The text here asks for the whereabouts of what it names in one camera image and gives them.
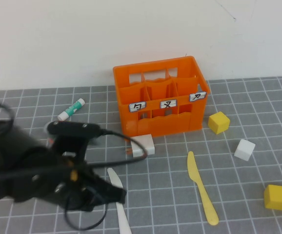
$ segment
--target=orange plastic crate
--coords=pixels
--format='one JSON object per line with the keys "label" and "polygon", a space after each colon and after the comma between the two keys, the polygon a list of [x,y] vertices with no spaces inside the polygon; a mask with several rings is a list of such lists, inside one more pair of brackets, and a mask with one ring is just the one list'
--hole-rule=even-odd
{"label": "orange plastic crate", "polygon": [[[175,68],[173,77],[169,70]],[[145,79],[144,73],[160,70],[164,78]],[[202,128],[210,90],[194,57],[117,66],[113,72],[124,134],[158,137]],[[141,81],[130,83],[131,74],[141,74]]]}

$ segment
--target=yellow cube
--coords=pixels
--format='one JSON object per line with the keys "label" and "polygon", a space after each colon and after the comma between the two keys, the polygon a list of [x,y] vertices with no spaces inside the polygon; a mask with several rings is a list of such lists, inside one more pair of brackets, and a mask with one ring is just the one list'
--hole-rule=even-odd
{"label": "yellow cube", "polygon": [[282,211],[282,186],[269,184],[263,198],[265,208]]}
{"label": "yellow cube", "polygon": [[227,130],[229,125],[230,119],[221,111],[211,115],[208,119],[208,127],[216,134]]}

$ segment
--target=white plastic knife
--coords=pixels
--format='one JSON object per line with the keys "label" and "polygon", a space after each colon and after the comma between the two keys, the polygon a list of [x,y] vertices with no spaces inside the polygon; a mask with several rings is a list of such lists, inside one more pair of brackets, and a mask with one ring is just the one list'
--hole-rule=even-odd
{"label": "white plastic knife", "polygon": [[[108,176],[110,177],[111,183],[116,187],[122,188],[123,186],[121,183],[121,179],[118,177],[118,175],[113,170],[113,168],[107,168],[107,172],[108,172]],[[120,234],[131,234],[130,226],[122,204],[116,202],[116,207],[117,207],[117,215],[118,215],[118,224],[120,227]]]}

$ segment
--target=white wall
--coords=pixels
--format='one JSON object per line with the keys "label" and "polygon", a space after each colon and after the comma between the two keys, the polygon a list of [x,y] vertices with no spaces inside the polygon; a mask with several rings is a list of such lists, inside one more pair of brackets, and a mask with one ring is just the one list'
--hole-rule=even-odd
{"label": "white wall", "polygon": [[186,54],[207,79],[281,76],[282,0],[0,0],[0,89],[112,84],[116,65]]}

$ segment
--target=plastic knife handle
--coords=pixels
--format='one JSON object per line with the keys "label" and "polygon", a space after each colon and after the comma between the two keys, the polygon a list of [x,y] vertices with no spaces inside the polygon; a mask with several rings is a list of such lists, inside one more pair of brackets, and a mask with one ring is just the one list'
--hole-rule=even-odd
{"label": "plastic knife handle", "polygon": [[130,226],[122,204],[116,202],[120,234],[131,234]]}
{"label": "plastic knife handle", "polygon": [[205,212],[207,222],[213,226],[217,225],[219,223],[219,218],[214,208],[214,205],[211,203],[204,185],[201,183],[197,183],[197,184],[198,184],[199,192],[201,195],[201,202],[204,207],[204,212]]}

